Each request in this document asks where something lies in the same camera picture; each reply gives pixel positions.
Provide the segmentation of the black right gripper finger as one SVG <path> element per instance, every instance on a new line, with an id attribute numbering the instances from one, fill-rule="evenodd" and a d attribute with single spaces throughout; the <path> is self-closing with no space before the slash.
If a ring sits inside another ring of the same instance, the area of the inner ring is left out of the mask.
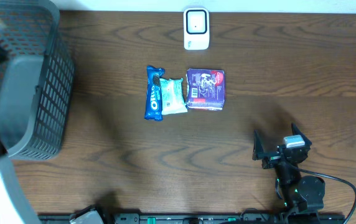
<path id="1" fill-rule="evenodd" d="M 306 146 L 311 146 L 311 141 L 300 131 L 300 129 L 294 123 L 291 123 L 291 131 L 293 136 L 300 135 Z"/>
<path id="2" fill-rule="evenodd" d="M 264 149 L 261 142 L 261 138 L 257 130 L 254 130 L 253 135 L 254 135 L 254 144 L 253 144 L 252 159 L 262 159 L 264 158 Z"/>

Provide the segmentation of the purple Carefree liner pack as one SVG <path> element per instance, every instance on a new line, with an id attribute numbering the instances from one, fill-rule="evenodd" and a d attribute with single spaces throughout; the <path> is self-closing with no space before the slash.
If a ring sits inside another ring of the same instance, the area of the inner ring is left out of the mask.
<path id="1" fill-rule="evenodd" d="M 225 104 L 225 72 L 223 70 L 188 69 L 188 109 L 223 110 Z"/>

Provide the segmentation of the mint green tissue pack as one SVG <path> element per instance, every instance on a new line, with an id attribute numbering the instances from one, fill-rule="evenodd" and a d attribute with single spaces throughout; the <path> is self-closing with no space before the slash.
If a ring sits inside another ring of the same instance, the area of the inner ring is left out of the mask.
<path id="1" fill-rule="evenodd" d="M 160 79 L 162 93 L 162 115 L 186 113 L 187 107 L 184 101 L 182 82 L 178 80 Z"/>

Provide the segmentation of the blue Oreo cookie pack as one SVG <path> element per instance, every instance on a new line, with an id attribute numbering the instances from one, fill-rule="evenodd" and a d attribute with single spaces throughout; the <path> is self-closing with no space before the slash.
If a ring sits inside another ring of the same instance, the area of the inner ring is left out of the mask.
<path id="1" fill-rule="evenodd" d="M 165 70 L 148 65 L 146 71 L 148 75 L 148 88 L 144 119 L 162 121 L 162 91 L 160 79 L 165 73 Z"/>

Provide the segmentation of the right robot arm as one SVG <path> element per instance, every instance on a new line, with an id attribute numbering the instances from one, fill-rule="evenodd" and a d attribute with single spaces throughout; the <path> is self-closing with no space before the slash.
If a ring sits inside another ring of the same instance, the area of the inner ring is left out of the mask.
<path id="1" fill-rule="evenodd" d="M 289 223 L 296 215 L 312 215 L 324 208 L 324 180 L 302 176 L 298 167 L 307 159 L 312 142 L 294 123 L 291 130 L 292 135 L 283 138 L 283 143 L 269 152 L 263 149 L 258 132 L 254 132 L 252 159 L 261 160 L 263 169 L 275 170 L 275 189 L 286 206 L 286 211 L 279 214 L 282 223 Z"/>

